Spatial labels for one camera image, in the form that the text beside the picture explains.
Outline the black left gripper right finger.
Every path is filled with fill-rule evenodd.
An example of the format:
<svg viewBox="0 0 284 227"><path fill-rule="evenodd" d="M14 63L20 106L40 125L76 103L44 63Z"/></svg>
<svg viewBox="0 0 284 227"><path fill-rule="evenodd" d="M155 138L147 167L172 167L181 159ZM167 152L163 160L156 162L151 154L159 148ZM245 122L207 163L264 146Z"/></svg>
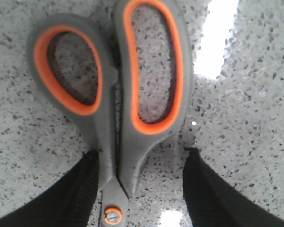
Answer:
<svg viewBox="0 0 284 227"><path fill-rule="evenodd" d="M195 227L284 227L284 221L243 196L201 158L189 152L183 170L183 197Z"/></svg>

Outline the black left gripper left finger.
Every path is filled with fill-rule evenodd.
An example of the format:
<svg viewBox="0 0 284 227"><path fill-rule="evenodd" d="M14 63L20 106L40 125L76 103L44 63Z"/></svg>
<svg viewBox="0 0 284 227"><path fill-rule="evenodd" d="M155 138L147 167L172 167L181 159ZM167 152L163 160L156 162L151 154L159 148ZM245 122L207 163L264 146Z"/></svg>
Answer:
<svg viewBox="0 0 284 227"><path fill-rule="evenodd" d="M98 191L99 157L95 151L41 195L0 218L0 227L85 227Z"/></svg>

